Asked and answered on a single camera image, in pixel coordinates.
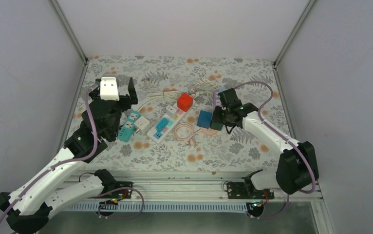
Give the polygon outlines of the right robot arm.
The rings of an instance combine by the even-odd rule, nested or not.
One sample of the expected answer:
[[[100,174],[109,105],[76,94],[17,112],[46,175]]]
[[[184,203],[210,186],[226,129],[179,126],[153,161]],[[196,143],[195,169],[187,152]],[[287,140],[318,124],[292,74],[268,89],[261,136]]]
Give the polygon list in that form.
[[[278,165],[272,170],[257,170],[244,178],[244,193],[256,198],[264,189],[281,189],[292,195],[304,187],[315,184],[319,178],[314,146],[300,142],[275,127],[265,119],[260,108],[252,103],[243,104],[235,89],[218,93],[220,106],[214,109],[211,125],[225,126],[228,133],[239,127],[254,135],[261,143],[278,156]]]

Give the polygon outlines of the purple power strip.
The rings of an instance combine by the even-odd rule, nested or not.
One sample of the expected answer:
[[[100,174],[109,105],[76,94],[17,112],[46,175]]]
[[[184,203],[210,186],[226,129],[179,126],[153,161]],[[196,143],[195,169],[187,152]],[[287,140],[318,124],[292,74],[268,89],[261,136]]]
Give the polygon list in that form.
[[[219,99],[218,93],[225,91],[224,86],[220,86],[218,89],[215,89],[213,92],[213,108],[222,107],[221,101]]]

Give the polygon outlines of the blue cube socket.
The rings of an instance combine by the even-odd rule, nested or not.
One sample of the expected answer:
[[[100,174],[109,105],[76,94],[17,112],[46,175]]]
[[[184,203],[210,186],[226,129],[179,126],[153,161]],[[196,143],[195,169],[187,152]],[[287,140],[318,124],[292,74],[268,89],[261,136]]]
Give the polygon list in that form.
[[[197,120],[197,126],[208,129],[210,128],[210,123],[212,119],[212,113],[209,111],[201,110],[199,112],[198,120]]]

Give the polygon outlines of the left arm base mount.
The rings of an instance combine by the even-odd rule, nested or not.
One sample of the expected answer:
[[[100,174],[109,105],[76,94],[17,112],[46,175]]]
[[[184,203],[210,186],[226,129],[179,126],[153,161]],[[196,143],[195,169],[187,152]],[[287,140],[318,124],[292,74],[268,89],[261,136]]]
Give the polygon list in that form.
[[[143,195],[137,189],[133,187],[119,187],[119,188],[115,187],[113,190],[106,191],[106,188],[107,187],[105,186],[104,192],[97,196],[94,196],[94,198],[106,198],[110,196],[111,198],[120,198],[120,200],[123,200],[124,198],[126,198],[126,195],[129,195],[131,192],[136,192],[140,196],[142,204],[140,206],[139,212],[133,216],[114,217],[112,216],[113,212],[108,212],[109,216],[105,216],[104,213],[101,213],[101,210],[103,209],[103,207],[108,206],[108,205],[118,205],[118,202],[113,202],[110,204],[105,203],[103,205],[100,205],[98,207],[98,210],[96,211],[96,214],[98,215],[99,218],[110,219],[110,220],[130,220],[130,219],[138,217],[143,212],[144,207],[145,207],[145,200],[144,200]]]

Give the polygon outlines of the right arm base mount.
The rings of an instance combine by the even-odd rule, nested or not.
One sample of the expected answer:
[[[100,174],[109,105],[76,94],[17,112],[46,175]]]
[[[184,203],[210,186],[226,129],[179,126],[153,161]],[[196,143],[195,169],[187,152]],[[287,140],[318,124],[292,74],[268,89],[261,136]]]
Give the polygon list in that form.
[[[227,180],[223,182],[222,189],[227,193],[229,200],[258,199],[259,201],[246,203],[246,215],[250,219],[271,220],[280,216],[289,206],[290,196],[287,195],[286,201],[279,212],[270,216],[264,216],[263,212],[267,203],[275,198],[274,189],[257,190],[248,182],[233,182]]]

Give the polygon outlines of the white tiger cube socket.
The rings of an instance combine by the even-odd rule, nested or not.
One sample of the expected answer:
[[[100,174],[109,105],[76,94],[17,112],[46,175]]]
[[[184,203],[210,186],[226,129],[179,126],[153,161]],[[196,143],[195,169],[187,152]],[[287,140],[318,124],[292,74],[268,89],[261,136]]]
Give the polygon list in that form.
[[[150,121],[144,117],[140,116],[134,123],[135,132],[141,135],[145,135],[151,129]]]

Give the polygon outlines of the pink round socket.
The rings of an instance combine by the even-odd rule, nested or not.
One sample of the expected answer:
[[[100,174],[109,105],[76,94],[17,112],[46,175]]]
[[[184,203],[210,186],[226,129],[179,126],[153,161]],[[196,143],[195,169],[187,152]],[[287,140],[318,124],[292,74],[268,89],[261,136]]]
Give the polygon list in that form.
[[[214,136],[219,132],[218,130],[214,130],[214,129],[210,129],[210,128],[208,128],[208,129],[200,128],[200,130],[205,136]]]

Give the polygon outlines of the white cube plug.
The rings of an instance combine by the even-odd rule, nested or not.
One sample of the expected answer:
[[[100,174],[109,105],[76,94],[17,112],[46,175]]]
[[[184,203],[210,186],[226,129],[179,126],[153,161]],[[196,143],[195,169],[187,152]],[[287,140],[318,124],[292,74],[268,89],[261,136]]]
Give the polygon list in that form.
[[[170,118],[175,119],[175,118],[176,118],[176,115],[177,115],[177,109],[176,109],[175,107],[173,107],[173,106],[168,105],[168,106],[166,107],[166,114],[167,114]]]

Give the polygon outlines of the red cube socket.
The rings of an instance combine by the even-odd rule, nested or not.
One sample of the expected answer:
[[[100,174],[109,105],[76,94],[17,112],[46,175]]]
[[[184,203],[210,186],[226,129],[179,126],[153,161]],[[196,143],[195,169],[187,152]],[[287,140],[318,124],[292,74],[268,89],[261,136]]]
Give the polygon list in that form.
[[[177,99],[177,107],[187,112],[193,105],[194,98],[187,93],[182,93]]]

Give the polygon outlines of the cyan cube socket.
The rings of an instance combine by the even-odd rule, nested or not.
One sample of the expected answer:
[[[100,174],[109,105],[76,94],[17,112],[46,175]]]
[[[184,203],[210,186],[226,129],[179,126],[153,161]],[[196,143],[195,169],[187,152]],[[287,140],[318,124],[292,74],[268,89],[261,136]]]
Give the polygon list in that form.
[[[168,123],[169,120],[166,117],[162,118],[156,125],[157,132],[162,132]]]

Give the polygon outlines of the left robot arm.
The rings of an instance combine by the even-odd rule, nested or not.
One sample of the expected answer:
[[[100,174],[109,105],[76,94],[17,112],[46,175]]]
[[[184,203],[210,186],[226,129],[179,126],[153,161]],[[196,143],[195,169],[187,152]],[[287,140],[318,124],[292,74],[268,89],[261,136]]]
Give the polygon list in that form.
[[[86,111],[79,128],[64,142],[56,156],[32,179],[12,192],[0,193],[1,218],[17,234],[34,234],[59,212],[89,198],[112,203],[131,197],[131,182],[119,182],[99,169],[68,188],[60,185],[89,164],[108,143],[117,140],[124,111],[138,103],[133,79],[128,93],[120,95],[115,76],[98,78],[85,94]]]

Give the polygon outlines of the white multicolour power strip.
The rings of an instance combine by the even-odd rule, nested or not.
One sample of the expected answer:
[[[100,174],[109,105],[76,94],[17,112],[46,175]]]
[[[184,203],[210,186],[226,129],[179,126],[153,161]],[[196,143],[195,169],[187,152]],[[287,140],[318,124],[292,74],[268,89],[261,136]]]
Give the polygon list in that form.
[[[177,115],[175,119],[170,118],[166,112],[165,114],[151,127],[151,129],[147,132],[147,136],[155,143],[160,144],[164,141],[164,139],[172,132],[174,127],[184,118],[184,116],[189,113],[192,108],[190,108],[187,112],[180,110],[177,107],[177,104],[173,104],[173,107],[177,109]],[[162,132],[157,132],[156,125],[162,119],[166,117],[169,120],[168,125],[164,128]]]

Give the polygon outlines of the dark green cube socket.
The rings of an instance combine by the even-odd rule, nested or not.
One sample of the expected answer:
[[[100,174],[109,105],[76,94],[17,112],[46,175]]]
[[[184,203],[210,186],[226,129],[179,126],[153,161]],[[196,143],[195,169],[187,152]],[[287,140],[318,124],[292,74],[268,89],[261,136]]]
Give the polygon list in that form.
[[[210,129],[221,131],[224,127],[224,123],[222,121],[222,113],[219,111],[214,110],[210,122]]]

